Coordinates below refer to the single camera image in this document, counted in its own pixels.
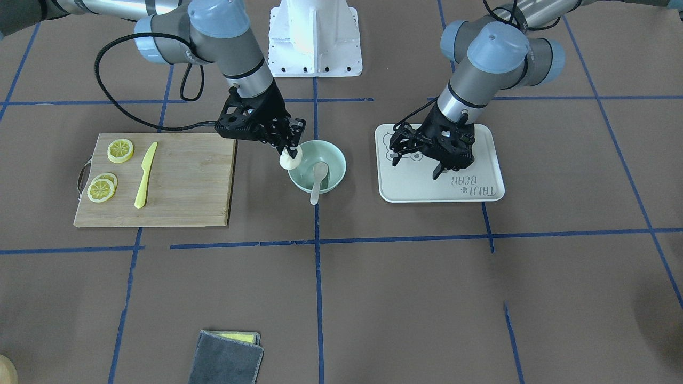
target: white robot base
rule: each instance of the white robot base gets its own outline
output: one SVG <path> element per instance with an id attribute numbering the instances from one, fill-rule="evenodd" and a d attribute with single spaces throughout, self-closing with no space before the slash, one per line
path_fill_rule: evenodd
<path id="1" fill-rule="evenodd" d="M 346 0 L 282 0 L 270 11 L 274 77 L 353 77 L 363 72 L 358 12 Z"/>
<path id="2" fill-rule="evenodd" d="M 421 124 L 411 124 L 419 128 Z M 405 155 L 393 167 L 389 139 L 393 124 L 375 130 L 377 177 L 382 199 L 390 203 L 495 202 L 505 195 L 491 131 L 475 124 L 476 141 L 472 146 L 474 163 L 460 171 L 444 171 L 436 180 L 432 172 L 438 161 L 420 152 Z"/>

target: bowl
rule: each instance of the bowl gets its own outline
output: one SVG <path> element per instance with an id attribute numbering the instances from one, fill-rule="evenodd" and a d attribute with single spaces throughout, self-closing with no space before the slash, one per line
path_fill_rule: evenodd
<path id="1" fill-rule="evenodd" d="M 287 173 L 292 182 L 302 191 L 313 191 L 313 166 L 324 161 L 330 167 L 327 177 L 320 185 L 320 193 L 332 191 L 346 174 L 346 158 L 334 144 L 324 140 L 311 140 L 301 144 L 301 164 Z"/>

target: yellow knife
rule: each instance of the yellow knife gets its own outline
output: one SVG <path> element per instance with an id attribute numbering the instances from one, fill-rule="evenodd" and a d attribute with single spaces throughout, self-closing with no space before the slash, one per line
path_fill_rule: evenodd
<path id="1" fill-rule="evenodd" d="M 137 189 L 137 196 L 135 196 L 135 208 L 142 208 L 147 202 L 147 185 L 150 182 L 150 169 L 157 145 L 156 141 L 152 143 L 150 149 L 145 153 L 145 158 L 142 159 L 142 180 L 140 180 L 140 187 Z"/>

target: wooden cutting board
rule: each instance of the wooden cutting board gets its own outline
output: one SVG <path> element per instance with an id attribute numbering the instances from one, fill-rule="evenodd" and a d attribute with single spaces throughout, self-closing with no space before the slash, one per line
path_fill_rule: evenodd
<path id="1" fill-rule="evenodd" d="M 107 158 L 116 139 L 133 143 L 133 157 L 120 164 Z M 142 159 L 158 142 L 147 204 L 135 208 Z M 92 155 L 85 188 L 98 174 L 111 172 L 119 184 L 114 196 L 93 203 L 84 190 L 76 227 L 206 227 L 227 225 L 236 142 L 217 133 L 103 133 Z"/>

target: spoon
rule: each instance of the spoon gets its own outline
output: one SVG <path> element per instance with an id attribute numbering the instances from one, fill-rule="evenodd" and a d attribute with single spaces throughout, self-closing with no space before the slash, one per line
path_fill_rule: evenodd
<path id="1" fill-rule="evenodd" d="M 327 176 L 327 171 L 329 170 L 327 163 L 320 161 L 313 166 L 313 191 L 311 191 L 311 204 L 316 205 L 318 203 L 318 196 L 320 194 L 320 183 Z"/>

